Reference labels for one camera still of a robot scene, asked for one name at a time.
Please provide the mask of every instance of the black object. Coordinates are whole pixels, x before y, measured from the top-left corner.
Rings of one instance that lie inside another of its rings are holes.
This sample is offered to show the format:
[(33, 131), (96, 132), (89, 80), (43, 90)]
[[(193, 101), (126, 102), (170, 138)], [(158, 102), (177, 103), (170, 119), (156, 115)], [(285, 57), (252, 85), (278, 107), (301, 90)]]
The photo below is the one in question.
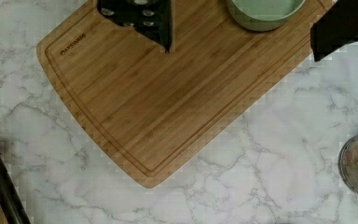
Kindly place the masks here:
[(0, 156), (0, 204), (9, 224), (30, 224), (19, 195)]
[(119, 26), (133, 26), (147, 38), (163, 46), (172, 45), (171, 0), (99, 0), (100, 13)]
[(338, 0), (310, 31), (316, 62), (355, 41), (358, 41), (358, 0)]

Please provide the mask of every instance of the white marble countertop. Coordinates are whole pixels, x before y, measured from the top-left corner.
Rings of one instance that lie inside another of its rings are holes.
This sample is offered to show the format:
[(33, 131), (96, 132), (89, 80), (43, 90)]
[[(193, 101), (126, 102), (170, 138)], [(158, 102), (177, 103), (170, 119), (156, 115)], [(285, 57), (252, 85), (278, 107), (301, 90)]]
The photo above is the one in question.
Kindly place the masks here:
[(0, 0), (0, 147), (33, 223), (358, 224), (337, 155), (358, 134), (358, 42), (310, 56), (154, 189), (72, 118), (37, 43), (85, 0)]

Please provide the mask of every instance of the engraved logo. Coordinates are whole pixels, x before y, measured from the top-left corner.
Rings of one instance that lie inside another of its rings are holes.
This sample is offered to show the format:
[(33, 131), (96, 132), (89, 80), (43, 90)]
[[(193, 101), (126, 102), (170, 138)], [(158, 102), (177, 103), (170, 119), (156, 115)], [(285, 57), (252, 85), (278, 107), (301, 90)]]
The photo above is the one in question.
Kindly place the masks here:
[(82, 34), (74, 42), (72, 42), (68, 47), (61, 51), (61, 55), (65, 55), (70, 49), (74, 48), (82, 39), (86, 38), (86, 34)]

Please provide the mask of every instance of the wooden cutting board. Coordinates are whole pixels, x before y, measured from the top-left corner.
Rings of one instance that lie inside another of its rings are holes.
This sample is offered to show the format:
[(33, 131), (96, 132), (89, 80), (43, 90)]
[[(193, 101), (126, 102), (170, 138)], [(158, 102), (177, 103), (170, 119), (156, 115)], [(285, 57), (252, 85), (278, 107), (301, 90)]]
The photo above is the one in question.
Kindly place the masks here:
[(310, 55), (310, 27), (330, 5), (307, 0), (284, 26), (255, 33), (225, 0), (174, 0), (165, 54), (88, 1), (39, 43), (38, 57), (84, 130), (152, 188)]

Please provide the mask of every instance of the cutting board groove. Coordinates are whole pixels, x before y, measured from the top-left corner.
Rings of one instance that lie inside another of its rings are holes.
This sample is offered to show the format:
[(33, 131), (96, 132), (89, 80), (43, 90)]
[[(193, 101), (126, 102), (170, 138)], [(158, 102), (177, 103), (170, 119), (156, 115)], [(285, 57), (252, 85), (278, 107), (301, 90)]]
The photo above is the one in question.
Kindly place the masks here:
[(308, 0), (281, 28), (255, 33), (231, 19), (225, 0), (172, 1), (167, 55), (88, 1), (39, 43), (38, 57), (84, 130), (152, 188), (310, 54), (310, 27), (325, 2)]

